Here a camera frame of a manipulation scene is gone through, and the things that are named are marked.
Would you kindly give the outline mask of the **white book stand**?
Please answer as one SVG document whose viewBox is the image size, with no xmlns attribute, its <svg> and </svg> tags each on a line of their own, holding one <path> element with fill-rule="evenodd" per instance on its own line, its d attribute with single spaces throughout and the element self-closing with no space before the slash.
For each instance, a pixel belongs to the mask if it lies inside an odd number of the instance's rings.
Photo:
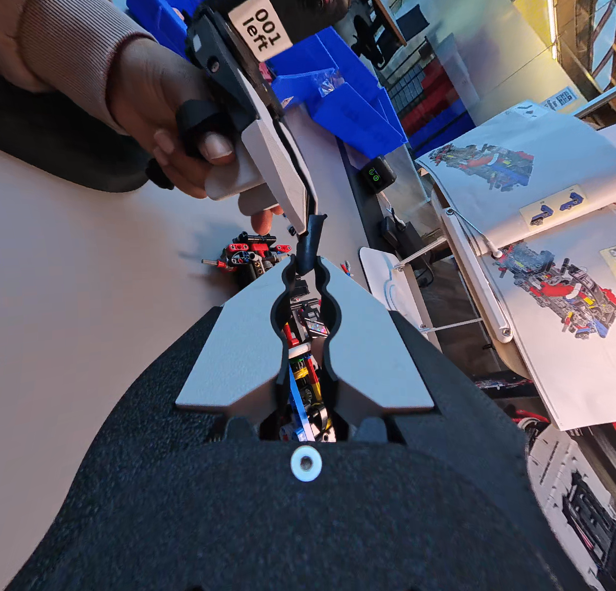
<svg viewBox="0 0 616 591">
<path fill-rule="evenodd" d="M 489 274 L 505 257 L 504 246 L 437 197 L 426 209 L 431 226 L 418 233 L 424 250 L 400 261 L 381 237 L 377 248 L 360 248 L 368 290 L 473 380 L 531 380 L 513 317 Z"/>
</svg>

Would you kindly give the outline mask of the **blue storage bin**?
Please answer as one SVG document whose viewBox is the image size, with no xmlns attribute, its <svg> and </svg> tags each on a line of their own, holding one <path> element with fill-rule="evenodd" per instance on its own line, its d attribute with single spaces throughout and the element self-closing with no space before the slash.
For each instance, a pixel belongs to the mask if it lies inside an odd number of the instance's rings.
<svg viewBox="0 0 616 591">
<path fill-rule="evenodd" d="M 328 94 L 317 90 L 309 97 L 306 106 L 312 120 L 368 159 L 405 145 L 405 131 L 378 79 L 333 27 L 317 37 L 337 65 L 342 82 Z"/>
</svg>

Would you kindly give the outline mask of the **black office chair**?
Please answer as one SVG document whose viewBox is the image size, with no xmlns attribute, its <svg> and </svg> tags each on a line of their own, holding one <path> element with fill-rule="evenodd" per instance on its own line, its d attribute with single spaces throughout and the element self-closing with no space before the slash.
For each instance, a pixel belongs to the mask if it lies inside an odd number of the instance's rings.
<svg viewBox="0 0 616 591">
<path fill-rule="evenodd" d="M 355 27 L 355 43 L 351 45 L 351 50 L 357 57 L 365 56 L 376 70 L 382 70 L 386 62 L 374 39 L 371 27 L 360 15 L 354 16 L 353 25 Z"/>
</svg>

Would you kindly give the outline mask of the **person's left hand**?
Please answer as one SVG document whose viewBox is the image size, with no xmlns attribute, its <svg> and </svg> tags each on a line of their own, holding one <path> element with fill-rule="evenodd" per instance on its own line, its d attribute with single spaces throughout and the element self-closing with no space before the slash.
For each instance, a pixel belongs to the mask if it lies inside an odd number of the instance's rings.
<svg viewBox="0 0 616 591">
<path fill-rule="evenodd" d="M 186 101 L 209 99 L 196 67 L 156 41 L 139 37 L 122 45 L 107 82 L 107 105 L 115 122 L 157 162 L 175 187 L 205 199 L 205 181 L 214 166 L 235 160 L 234 143 L 215 132 L 189 156 L 179 137 L 175 113 Z"/>
</svg>

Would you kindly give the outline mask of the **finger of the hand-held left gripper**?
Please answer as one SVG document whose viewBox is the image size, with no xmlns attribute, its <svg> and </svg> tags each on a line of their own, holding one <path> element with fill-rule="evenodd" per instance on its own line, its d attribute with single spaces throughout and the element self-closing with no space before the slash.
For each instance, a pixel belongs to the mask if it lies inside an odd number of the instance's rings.
<svg viewBox="0 0 616 591">
<path fill-rule="evenodd" d="M 295 137 L 284 120 L 278 121 L 278 138 L 287 151 L 287 159 L 295 174 L 290 180 L 282 178 L 278 187 L 278 201 L 285 217 L 294 227 L 297 236 L 307 233 L 310 215 L 318 214 L 318 199 L 309 168 Z"/>
<path fill-rule="evenodd" d="M 243 133 L 242 142 L 252 161 L 297 234 L 307 231 L 309 192 L 301 176 L 300 153 L 284 124 L 255 120 Z"/>
</svg>

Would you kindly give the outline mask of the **black curved lego panel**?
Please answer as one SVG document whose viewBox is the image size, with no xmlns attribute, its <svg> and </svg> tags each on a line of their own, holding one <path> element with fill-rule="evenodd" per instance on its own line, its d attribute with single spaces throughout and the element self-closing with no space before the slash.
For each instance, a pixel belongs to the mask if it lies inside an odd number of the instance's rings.
<svg viewBox="0 0 616 591">
<path fill-rule="evenodd" d="M 304 276 L 314 269 L 318 256 L 321 232 L 327 214 L 309 215 L 306 232 L 298 235 L 296 246 L 296 274 Z"/>
</svg>

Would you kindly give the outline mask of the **black power adapter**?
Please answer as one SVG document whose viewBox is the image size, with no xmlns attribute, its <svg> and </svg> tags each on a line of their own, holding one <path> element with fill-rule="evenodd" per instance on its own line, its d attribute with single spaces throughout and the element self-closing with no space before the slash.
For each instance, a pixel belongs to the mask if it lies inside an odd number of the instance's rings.
<svg viewBox="0 0 616 591">
<path fill-rule="evenodd" d="M 384 217 L 379 226 L 381 239 L 392 249 L 400 261 L 424 250 L 426 244 L 411 223 L 399 222 L 391 216 Z"/>
</svg>

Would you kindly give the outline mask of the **black device with green display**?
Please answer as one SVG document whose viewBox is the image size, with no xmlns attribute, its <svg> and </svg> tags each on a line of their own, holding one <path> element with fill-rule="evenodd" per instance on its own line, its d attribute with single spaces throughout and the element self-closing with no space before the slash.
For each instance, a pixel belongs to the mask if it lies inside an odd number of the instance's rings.
<svg viewBox="0 0 616 591">
<path fill-rule="evenodd" d="M 397 174 L 384 156 L 371 159 L 359 171 L 363 186 L 371 194 L 379 194 L 396 182 Z"/>
</svg>

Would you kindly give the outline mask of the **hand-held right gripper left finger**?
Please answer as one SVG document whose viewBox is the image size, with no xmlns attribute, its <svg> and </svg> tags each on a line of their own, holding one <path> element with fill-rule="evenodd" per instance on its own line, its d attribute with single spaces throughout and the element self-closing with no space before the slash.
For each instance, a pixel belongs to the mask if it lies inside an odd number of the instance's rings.
<svg viewBox="0 0 616 591">
<path fill-rule="evenodd" d="M 176 407 L 244 417 L 251 425 L 273 413 L 283 341 L 272 323 L 272 311 L 287 292 L 285 276 L 295 279 L 294 266 L 294 255 L 285 258 L 222 305 Z"/>
</svg>

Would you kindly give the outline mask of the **red and blue storage rack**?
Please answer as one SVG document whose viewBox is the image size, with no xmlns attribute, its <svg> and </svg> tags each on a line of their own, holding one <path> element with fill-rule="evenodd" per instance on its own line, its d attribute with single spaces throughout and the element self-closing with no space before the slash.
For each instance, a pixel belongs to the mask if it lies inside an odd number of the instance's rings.
<svg viewBox="0 0 616 591">
<path fill-rule="evenodd" d="M 392 70 L 386 89 L 407 137 L 420 157 L 470 132 L 475 123 L 430 44 Z"/>
</svg>

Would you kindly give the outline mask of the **lego instruction booklet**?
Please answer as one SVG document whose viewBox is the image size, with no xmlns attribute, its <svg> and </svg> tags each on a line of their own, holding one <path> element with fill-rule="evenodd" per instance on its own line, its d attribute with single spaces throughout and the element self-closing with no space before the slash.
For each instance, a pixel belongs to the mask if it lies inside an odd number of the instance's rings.
<svg viewBox="0 0 616 591">
<path fill-rule="evenodd" d="M 420 158 L 489 336 L 562 431 L 615 423 L 615 145 L 531 101 Z"/>
</svg>

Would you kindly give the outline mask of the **lego set box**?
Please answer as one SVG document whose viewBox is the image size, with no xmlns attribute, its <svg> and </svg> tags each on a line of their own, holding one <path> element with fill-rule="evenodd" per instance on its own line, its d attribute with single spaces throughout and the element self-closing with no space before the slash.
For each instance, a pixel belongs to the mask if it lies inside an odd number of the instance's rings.
<svg viewBox="0 0 616 591">
<path fill-rule="evenodd" d="M 525 418 L 530 483 L 550 528 L 593 590 L 615 590 L 615 501 L 578 444 L 548 422 Z"/>
</svg>

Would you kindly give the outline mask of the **white wall sign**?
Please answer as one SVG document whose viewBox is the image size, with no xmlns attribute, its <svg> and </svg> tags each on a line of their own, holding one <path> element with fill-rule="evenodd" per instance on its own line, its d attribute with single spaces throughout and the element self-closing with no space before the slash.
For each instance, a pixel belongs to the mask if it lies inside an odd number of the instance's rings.
<svg viewBox="0 0 616 591">
<path fill-rule="evenodd" d="M 546 98 L 540 105 L 552 111 L 559 111 L 569 106 L 571 103 L 576 102 L 578 99 L 579 96 L 576 91 L 571 86 L 567 86 L 549 98 Z"/>
</svg>

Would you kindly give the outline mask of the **person's left forearm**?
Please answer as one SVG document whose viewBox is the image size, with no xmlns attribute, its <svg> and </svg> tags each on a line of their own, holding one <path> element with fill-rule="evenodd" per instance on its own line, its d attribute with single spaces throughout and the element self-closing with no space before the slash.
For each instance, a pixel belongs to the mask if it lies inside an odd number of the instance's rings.
<svg viewBox="0 0 616 591">
<path fill-rule="evenodd" d="M 107 83 L 121 48 L 154 41 L 111 0 L 1 0 L 1 77 L 32 93 L 59 91 L 117 133 Z"/>
</svg>

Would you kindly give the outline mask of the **lego car chassis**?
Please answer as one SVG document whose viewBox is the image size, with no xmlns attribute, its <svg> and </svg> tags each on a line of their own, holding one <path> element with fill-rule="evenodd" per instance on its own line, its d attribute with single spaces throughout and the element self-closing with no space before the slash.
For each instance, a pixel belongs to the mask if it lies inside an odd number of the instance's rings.
<svg viewBox="0 0 616 591">
<path fill-rule="evenodd" d="M 278 244 L 273 235 L 243 231 L 222 250 L 217 260 L 204 259 L 202 263 L 231 273 L 242 291 L 290 253 L 291 246 Z M 289 367 L 295 382 L 290 385 L 284 404 L 259 424 L 259 437 L 307 441 L 312 433 L 315 442 L 335 443 L 335 422 L 323 402 L 321 364 L 314 353 L 322 351 L 329 330 L 321 319 L 321 300 L 309 297 L 308 285 L 298 274 L 289 305 L 290 316 L 281 333 L 289 348 Z"/>
</svg>

